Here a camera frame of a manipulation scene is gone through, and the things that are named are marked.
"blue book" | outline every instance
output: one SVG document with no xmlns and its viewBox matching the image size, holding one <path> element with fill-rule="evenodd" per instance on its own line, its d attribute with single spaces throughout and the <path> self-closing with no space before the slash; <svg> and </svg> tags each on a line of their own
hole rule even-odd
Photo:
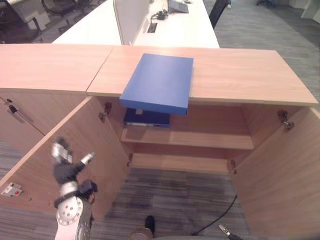
<svg viewBox="0 0 320 240">
<path fill-rule="evenodd" d="M 124 107 L 186 115 L 194 59 L 143 54 L 120 101 Z"/>
<path fill-rule="evenodd" d="M 123 121 L 125 125 L 168 128 L 170 114 L 128 108 Z"/>
</svg>

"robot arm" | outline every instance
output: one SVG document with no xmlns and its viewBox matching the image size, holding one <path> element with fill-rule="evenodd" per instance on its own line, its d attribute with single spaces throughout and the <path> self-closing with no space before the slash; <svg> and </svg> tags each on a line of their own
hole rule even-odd
<svg viewBox="0 0 320 240">
<path fill-rule="evenodd" d="M 58 138 L 51 152 L 56 161 L 53 175 L 60 185 L 61 195 L 54 203 L 58 223 L 55 240 L 89 240 L 93 219 L 89 197 L 98 189 L 90 180 L 79 185 L 77 175 L 95 157 L 95 153 L 89 153 L 73 164 L 68 147 L 63 138 Z"/>
</svg>

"black cable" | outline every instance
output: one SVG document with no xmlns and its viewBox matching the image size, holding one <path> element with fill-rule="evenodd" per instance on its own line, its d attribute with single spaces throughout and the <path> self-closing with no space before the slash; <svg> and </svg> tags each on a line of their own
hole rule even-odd
<svg viewBox="0 0 320 240">
<path fill-rule="evenodd" d="M 151 29 L 154 28 L 154 25 L 152 24 L 152 19 L 157 19 L 157 18 L 154 18 L 155 16 L 157 16 L 158 14 L 153 14 L 151 17 L 150 17 L 150 23 L 151 23 Z"/>
<path fill-rule="evenodd" d="M 200 232 L 202 232 L 203 230 L 205 230 L 206 228 L 210 227 L 212 224 L 218 222 L 221 218 L 223 218 L 229 212 L 229 210 L 232 208 L 232 206 L 234 205 L 236 199 L 237 199 L 237 195 L 235 195 L 235 197 L 234 197 L 231 205 L 229 206 L 229 208 L 220 217 L 218 217 L 216 220 L 214 220 L 213 222 L 211 222 L 207 226 L 204 226 L 199 231 L 195 231 L 195 232 L 191 233 L 191 236 L 197 236 Z"/>
</svg>

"cabinet hinge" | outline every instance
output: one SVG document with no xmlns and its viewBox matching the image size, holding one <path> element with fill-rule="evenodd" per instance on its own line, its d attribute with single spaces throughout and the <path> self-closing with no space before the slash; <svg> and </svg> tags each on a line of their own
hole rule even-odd
<svg viewBox="0 0 320 240">
<path fill-rule="evenodd" d="M 132 159 L 134 158 L 134 154 L 131 152 L 129 154 L 129 157 L 128 157 L 128 162 L 126 163 L 126 166 L 129 167 L 130 164 L 132 163 Z"/>
<path fill-rule="evenodd" d="M 111 112 L 112 109 L 112 103 L 111 102 L 106 102 L 104 104 L 104 112 L 99 112 L 99 119 L 101 120 L 101 122 L 105 122 L 106 116 Z"/>
<path fill-rule="evenodd" d="M 236 175 L 237 174 L 237 170 L 236 170 L 236 162 L 235 162 L 235 160 L 231 160 L 231 169 L 232 169 L 233 175 Z"/>
<path fill-rule="evenodd" d="M 293 129 L 295 127 L 295 123 L 288 122 L 288 115 L 289 115 L 289 113 L 285 110 L 278 111 L 278 118 L 279 118 L 280 122 L 283 124 L 284 128 L 287 131 L 290 131 L 291 129 Z"/>
</svg>

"computer monitor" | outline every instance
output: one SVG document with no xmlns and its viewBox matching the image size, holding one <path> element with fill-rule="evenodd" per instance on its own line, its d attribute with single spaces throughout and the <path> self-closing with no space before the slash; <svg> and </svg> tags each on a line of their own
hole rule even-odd
<svg viewBox="0 0 320 240">
<path fill-rule="evenodd" d="M 173 12 L 188 14 L 188 5 L 182 2 L 177 2 L 175 0 L 168 0 L 168 13 L 171 14 Z"/>
</svg>

